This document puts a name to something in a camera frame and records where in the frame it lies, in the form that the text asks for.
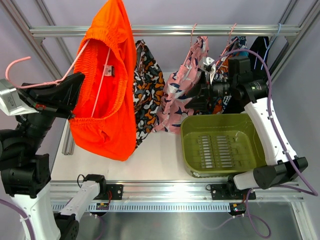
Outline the camouflage shorts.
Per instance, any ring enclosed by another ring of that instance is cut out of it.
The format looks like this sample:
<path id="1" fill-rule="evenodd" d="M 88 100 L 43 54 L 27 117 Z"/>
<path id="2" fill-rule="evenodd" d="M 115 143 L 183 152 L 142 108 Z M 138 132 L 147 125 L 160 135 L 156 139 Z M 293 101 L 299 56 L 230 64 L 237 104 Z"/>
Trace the camouflage shorts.
<path id="1" fill-rule="evenodd" d="M 164 93 L 164 76 L 144 40 L 136 46 L 136 65 L 133 80 L 133 103 L 138 147 L 152 132 Z"/>

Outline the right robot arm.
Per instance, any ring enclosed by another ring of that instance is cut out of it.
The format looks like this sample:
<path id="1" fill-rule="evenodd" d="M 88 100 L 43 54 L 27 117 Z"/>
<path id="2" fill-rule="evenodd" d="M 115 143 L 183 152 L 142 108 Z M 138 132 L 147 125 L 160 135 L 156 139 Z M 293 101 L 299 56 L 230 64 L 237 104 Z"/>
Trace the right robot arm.
<path id="1" fill-rule="evenodd" d="M 247 189 L 283 187 L 285 183 L 303 176 L 308 167 L 305 157 L 299 157 L 291 147 L 275 113 L 271 98 L 272 85 L 258 77 L 251 69 L 247 56 L 228 60 L 228 77 L 225 81 L 210 79 L 215 61 L 208 57 L 200 69 L 200 80 L 186 94 L 188 109 L 205 111 L 213 105 L 214 98 L 232 96 L 250 117 L 263 147 L 265 165 L 237 174 L 229 180 L 226 192 L 233 199 Z"/>

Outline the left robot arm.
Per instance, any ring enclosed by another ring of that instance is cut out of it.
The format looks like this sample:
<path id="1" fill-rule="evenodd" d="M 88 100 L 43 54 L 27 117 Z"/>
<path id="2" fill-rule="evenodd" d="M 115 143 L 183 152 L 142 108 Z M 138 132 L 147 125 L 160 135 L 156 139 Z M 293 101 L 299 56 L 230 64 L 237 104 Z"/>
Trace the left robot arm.
<path id="1" fill-rule="evenodd" d="M 0 108 L 15 116 L 15 129 L 0 132 L 0 176 L 9 207 L 19 213 L 28 240 L 74 240 L 80 220 L 94 198 L 107 195 L 103 175 L 89 174 L 76 195 L 58 213 L 50 198 L 51 171 L 48 154 L 38 155 L 56 118 L 71 119 L 85 79 L 74 73 L 52 86 L 15 88 L 0 81 Z"/>

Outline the pink shark print shorts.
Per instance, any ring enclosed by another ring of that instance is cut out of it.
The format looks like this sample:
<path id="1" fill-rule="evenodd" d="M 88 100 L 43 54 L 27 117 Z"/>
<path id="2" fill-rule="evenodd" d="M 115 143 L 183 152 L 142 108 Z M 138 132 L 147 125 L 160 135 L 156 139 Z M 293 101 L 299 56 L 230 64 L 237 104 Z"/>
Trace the pink shark print shorts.
<path id="1" fill-rule="evenodd" d="M 198 83 L 201 75 L 198 69 L 204 66 L 208 52 L 208 37 L 197 37 L 179 70 L 165 82 L 153 132 L 179 134 L 182 121 L 194 115 L 195 111 L 186 107 L 191 100 L 187 92 Z"/>

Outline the black shorts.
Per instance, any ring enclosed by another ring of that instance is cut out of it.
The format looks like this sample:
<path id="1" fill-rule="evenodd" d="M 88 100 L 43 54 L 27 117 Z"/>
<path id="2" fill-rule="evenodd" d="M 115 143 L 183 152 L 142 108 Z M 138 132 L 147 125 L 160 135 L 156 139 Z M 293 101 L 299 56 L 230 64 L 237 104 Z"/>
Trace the black shorts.
<path id="1" fill-rule="evenodd" d="M 258 36 L 253 44 L 250 47 L 250 50 L 258 54 L 264 62 L 267 62 L 268 56 L 269 56 L 269 51 L 267 48 L 270 45 L 270 40 L 269 37 L 267 36 Z M 267 79 L 267 74 L 266 71 L 264 70 L 264 67 L 261 63 L 261 61 L 255 56 L 252 55 L 251 53 L 248 52 L 237 52 L 235 54 L 236 56 L 244 55 L 246 57 L 249 57 L 250 59 L 250 68 L 251 71 L 253 72 L 253 76 L 255 79 Z M 226 104 L 226 107 L 223 111 L 223 114 L 241 114 L 244 112 L 244 108 L 241 106 L 241 104 L 235 100 L 233 97 L 230 98 L 228 103 Z"/>

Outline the blue orange patterned shorts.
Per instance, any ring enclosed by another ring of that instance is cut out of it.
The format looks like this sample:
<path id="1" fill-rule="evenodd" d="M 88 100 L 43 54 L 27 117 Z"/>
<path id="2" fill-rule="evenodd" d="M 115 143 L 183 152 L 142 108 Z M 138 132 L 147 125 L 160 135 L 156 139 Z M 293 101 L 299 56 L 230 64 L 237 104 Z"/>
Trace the blue orange patterned shorts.
<path id="1" fill-rule="evenodd" d="M 229 49 L 227 50 L 227 53 L 236 50 L 236 49 L 246 49 L 247 48 L 247 39 L 245 36 L 236 36 L 231 39 L 231 42 L 233 42 Z M 235 57 L 235 56 L 248 56 L 247 52 L 237 52 L 232 53 L 231 55 L 227 56 L 226 61 L 223 63 L 221 68 L 218 72 L 215 72 L 214 81 L 215 82 L 225 82 L 228 78 L 228 67 L 229 67 L 229 58 Z M 222 114 L 225 112 L 226 107 L 228 106 L 229 101 L 231 100 L 231 96 L 223 96 L 223 97 L 216 97 L 213 105 L 213 111 L 212 114 Z"/>

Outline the olive green plastic bin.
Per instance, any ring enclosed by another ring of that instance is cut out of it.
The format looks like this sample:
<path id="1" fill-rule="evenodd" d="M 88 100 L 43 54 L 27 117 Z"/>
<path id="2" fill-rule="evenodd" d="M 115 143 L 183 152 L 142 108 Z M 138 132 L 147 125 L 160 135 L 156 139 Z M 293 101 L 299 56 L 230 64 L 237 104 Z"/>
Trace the olive green plastic bin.
<path id="1" fill-rule="evenodd" d="M 180 125 L 184 168 L 194 178 L 228 177 L 266 165 L 246 113 L 192 115 Z"/>

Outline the aluminium hanging rail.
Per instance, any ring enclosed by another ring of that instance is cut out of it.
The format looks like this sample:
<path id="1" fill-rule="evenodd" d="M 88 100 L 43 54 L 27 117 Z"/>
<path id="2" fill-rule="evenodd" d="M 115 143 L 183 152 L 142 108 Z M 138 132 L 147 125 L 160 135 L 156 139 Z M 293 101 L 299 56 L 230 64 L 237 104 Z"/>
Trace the aluminium hanging rail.
<path id="1" fill-rule="evenodd" d="M 289 24 L 198 24 L 193 25 L 133 25 L 132 33 L 137 37 L 182 37 L 191 34 L 200 36 L 280 36 L 295 37 L 301 31 L 298 25 Z M 30 33 L 37 38 L 82 37 L 89 30 L 88 26 L 35 26 Z"/>

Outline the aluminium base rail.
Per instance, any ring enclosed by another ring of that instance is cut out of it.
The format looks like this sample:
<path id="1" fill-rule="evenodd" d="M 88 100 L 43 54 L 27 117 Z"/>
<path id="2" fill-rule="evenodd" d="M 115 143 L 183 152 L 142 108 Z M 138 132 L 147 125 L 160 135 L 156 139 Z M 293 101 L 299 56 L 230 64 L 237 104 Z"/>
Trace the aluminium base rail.
<path id="1" fill-rule="evenodd" d="M 206 181 L 121 181 L 122 200 L 125 202 L 204 202 L 211 201 Z M 67 201 L 79 190 L 75 181 L 53 181 L 50 187 L 52 200 Z M 302 202 L 302 193 L 288 188 L 257 189 L 259 202 Z"/>

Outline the left aluminium frame post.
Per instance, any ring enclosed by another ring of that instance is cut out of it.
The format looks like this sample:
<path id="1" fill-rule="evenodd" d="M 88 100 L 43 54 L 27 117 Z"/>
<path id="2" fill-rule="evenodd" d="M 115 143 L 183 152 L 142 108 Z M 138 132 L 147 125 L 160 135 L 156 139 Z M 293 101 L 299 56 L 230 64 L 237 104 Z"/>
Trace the left aluminium frame post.
<path id="1" fill-rule="evenodd" d="M 40 13 L 40 16 L 44 19 L 45 23 L 49 27 L 56 25 L 44 0 L 32 0 L 31 2 L 34 3 Z M 28 18 L 24 15 L 16 0 L 1 0 L 0 6 L 3 7 L 4 12 L 10 17 L 13 25 L 17 27 L 18 31 L 22 34 L 32 50 L 35 52 L 36 56 L 43 63 L 46 70 L 48 70 L 54 79 L 62 78 L 64 73 L 62 74 L 58 68 L 58 65 L 43 44 L 43 41 L 46 37 L 36 36 L 32 33 L 32 30 L 34 30 L 36 27 L 33 27 L 30 24 Z M 71 64 L 73 62 L 73 57 L 62 37 L 55 37 L 55 41 L 58 48 L 61 50 L 62 55 L 65 57 L 67 62 Z M 66 130 L 67 132 L 62 145 L 62 154 L 67 156 L 74 153 L 75 142 L 70 132 L 69 124 L 67 124 Z"/>

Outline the aluminium frame post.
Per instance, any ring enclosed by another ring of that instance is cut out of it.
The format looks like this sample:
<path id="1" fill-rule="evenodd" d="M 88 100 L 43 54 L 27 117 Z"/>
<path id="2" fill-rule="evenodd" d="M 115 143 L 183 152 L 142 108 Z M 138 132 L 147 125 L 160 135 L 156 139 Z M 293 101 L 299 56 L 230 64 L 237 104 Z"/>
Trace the aluminium frame post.
<path id="1" fill-rule="evenodd" d="M 307 1 L 306 9 L 299 10 L 302 3 L 302 0 L 290 0 L 279 19 L 281 25 L 294 25 L 298 28 L 298 31 L 296 35 L 286 34 L 284 36 L 286 42 L 270 68 L 273 82 L 279 79 L 281 73 L 293 58 L 299 44 L 320 20 L 320 2 L 318 0 Z"/>
<path id="2" fill-rule="evenodd" d="M 49 27 L 56 25 L 44 0 L 32 0 L 31 2 L 34 3 L 40 13 L 40 16 L 44 19 L 45 23 Z M 34 30 L 36 27 L 33 27 L 30 24 L 28 18 L 24 15 L 16 0 L 1 0 L 0 6 L 3 7 L 4 12 L 10 17 L 13 25 L 17 27 L 18 31 L 22 34 L 32 50 L 35 52 L 36 56 L 43 63 L 46 70 L 48 70 L 54 79 L 62 78 L 64 73 L 62 74 L 58 68 L 58 65 L 43 44 L 43 41 L 46 37 L 36 36 L 32 33 L 32 30 Z M 55 41 L 58 48 L 61 50 L 62 55 L 65 57 L 67 62 L 71 64 L 73 62 L 73 57 L 62 37 L 55 37 Z M 62 154 L 67 156 L 74 153 L 75 142 L 70 132 L 69 124 L 67 124 L 66 130 L 67 132 L 62 145 Z"/>

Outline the right aluminium frame post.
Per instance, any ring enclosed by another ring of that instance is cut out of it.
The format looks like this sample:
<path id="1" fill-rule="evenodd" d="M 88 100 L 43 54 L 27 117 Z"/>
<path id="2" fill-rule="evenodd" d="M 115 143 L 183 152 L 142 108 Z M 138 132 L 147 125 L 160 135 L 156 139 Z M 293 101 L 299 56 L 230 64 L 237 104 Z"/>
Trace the right aluminium frame post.
<path id="1" fill-rule="evenodd" d="M 286 34 L 284 36 L 286 42 L 270 68 L 273 82 L 279 79 L 281 73 L 293 58 L 299 44 L 320 20 L 320 2 L 318 0 L 307 1 L 306 9 L 299 10 L 302 3 L 302 0 L 290 0 L 279 19 L 281 25 L 294 25 L 298 28 L 298 31 L 296 35 Z"/>

